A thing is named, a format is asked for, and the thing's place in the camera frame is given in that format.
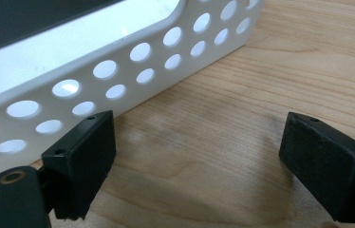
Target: black mechanical part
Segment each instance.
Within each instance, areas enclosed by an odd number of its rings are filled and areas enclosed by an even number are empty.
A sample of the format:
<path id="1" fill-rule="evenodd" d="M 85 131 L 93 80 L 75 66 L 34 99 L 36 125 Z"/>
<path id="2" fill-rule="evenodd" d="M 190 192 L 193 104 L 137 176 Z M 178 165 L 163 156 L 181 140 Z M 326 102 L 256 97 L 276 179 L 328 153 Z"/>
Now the black mechanical part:
<path id="1" fill-rule="evenodd" d="M 0 0 L 0 48 L 121 0 Z"/>
<path id="2" fill-rule="evenodd" d="M 334 220 L 355 223 L 355 140 L 290 112 L 279 156 Z"/>
<path id="3" fill-rule="evenodd" d="M 44 166 L 0 174 L 0 227 L 49 227 L 57 219 L 84 218 L 116 156 L 112 111 L 90 116 L 43 155 Z"/>

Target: white plastic basket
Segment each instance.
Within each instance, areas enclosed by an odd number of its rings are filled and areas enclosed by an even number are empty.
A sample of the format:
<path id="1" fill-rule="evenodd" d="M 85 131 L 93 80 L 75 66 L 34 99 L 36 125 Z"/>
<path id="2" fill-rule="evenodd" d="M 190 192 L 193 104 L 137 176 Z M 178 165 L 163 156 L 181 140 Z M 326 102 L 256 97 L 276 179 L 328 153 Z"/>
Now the white plastic basket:
<path id="1" fill-rule="evenodd" d="M 263 3 L 181 0 L 166 19 L 1 93 L 0 172 L 35 162 L 82 118 L 118 116 L 243 46 Z"/>

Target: light brown tabletop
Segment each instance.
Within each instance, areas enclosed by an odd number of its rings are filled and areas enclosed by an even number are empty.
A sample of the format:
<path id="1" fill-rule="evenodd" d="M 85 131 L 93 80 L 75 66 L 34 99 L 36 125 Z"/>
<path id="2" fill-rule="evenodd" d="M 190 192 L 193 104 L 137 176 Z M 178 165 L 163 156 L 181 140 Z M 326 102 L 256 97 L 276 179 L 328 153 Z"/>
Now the light brown tabletop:
<path id="1" fill-rule="evenodd" d="M 355 139 L 354 0 L 267 0 L 244 47 L 116 118 L 86 219 L 53 227 L 355 227 L 279 161 L 289 111 Z"/>

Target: black object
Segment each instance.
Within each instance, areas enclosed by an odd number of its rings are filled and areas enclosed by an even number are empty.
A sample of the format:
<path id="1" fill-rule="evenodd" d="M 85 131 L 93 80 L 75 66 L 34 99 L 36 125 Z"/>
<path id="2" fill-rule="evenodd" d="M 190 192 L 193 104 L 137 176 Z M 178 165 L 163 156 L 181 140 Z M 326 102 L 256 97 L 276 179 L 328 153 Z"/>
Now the black object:
<path id="1" fill-rule="evenodd" d="M 355 223 L 355 140 L 290 112 L 279 155 L 334 220 Z"/>
<path id="2" fill-rule="evenodd" d="M 121 0 L 0 0 L 0 48 Z"/>
<path id="3" fill-rule="evenodd" d="M 116 156 L 112 111 L 90 116 L 43 155 L 44 166 L 0 174 L 0 227 L 48 227 L 57 219 L 84 218 Z"/>

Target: wooden surface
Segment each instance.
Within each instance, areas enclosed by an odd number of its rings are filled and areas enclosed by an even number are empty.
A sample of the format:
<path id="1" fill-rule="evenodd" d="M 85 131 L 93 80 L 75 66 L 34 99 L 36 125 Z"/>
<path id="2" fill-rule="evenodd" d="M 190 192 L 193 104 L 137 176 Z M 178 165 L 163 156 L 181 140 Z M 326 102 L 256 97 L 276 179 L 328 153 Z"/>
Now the wooden surface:
<path id="1" fill-rule="evenodd" d="M 267 0 L 246 46 L 118 117 L 86 220 L 54 227 L 355 227 L 278 159 L 289 111 L 355 138 L 355 1 Z"/>

